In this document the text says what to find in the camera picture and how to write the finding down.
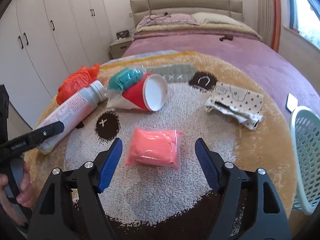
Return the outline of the person's left hand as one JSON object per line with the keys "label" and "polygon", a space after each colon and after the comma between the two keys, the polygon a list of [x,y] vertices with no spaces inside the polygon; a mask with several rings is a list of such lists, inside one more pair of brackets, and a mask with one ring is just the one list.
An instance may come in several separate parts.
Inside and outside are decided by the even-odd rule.
{"label": "person's left hand", "polygon": [[33,202],[28,164],[22,158],[1,162],[1,206],[15,226],[28,229]]}

